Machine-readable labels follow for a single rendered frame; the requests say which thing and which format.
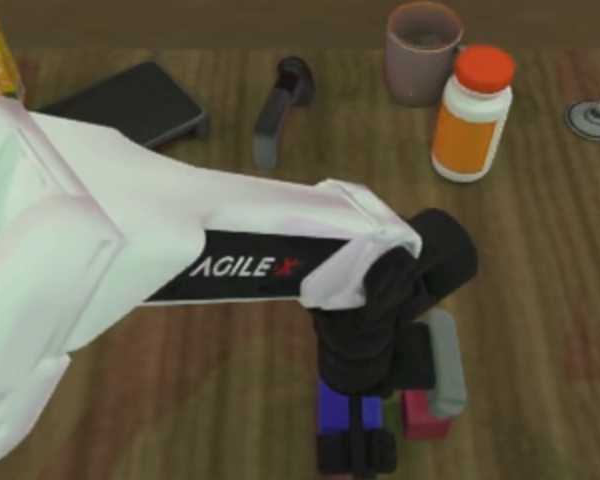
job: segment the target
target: robotic arm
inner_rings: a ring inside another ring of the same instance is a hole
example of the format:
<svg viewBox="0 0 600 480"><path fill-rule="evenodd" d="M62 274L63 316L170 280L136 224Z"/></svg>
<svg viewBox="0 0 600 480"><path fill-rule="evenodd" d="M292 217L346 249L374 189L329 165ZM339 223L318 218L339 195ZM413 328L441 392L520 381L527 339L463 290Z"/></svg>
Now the robotic arm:
<svg viewBox="0 0 600 480"><path fill-rule="evenodd" d="M430 383L412 320L477 270L452 218L368 189L191 167L0 98L0 459L83 347L138 305L296 299L319 369L358 397Z"/></svg>

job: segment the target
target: orange pill bottle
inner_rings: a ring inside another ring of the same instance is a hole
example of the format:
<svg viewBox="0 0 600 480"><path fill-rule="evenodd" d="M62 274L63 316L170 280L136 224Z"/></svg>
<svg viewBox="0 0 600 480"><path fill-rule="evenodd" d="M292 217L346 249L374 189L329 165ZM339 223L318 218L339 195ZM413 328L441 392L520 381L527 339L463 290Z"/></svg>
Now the orange pill bottle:
<svg viewBox="0 0 600 480"><path fill-rule="evenodd" d="M431 148L441 176L475 182L489 172L513 101L515 70L511 56L497 47L473 45L458 54Z"/></svg>

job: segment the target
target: red letter x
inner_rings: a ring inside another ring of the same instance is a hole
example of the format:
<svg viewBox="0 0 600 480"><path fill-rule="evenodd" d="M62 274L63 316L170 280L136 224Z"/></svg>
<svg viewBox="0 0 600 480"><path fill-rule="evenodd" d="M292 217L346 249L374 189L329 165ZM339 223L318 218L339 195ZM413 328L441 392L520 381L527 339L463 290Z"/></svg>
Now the red letter x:
<svg viewBox="0 0 600 480"><path fill-rule="evenodd" d="M294 267L298 264L297 258L285 258L282 265L277 265L275 270L276 277L288 277L291 275Z"/></svg>

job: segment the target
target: red bottle cap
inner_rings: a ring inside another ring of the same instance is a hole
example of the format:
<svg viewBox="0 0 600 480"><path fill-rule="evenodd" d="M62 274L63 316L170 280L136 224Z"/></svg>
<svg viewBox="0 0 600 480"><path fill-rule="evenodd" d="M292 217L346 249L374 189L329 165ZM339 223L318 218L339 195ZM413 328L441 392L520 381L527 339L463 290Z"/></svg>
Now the red bottle cap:
<svg viewBox="0 0 600 480"><path fill-rule="evenodd" d="M458 54L454 73L460 85L471 91L496 93L511 85L516 64L498 47L472 45Z"/></svg>

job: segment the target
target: cup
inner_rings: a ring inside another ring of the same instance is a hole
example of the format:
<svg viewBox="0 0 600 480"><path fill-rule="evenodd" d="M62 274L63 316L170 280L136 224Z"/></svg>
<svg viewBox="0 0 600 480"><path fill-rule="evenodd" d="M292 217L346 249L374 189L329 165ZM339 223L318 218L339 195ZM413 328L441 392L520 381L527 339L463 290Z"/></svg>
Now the cup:
<svg viewBox="0 0 600 480"><path fill-rule="evenodd" d="M441 98L453 70L464 26L448 7L411 2L397 7L387 22L385 81L396 102L429 107Z"/></svg>

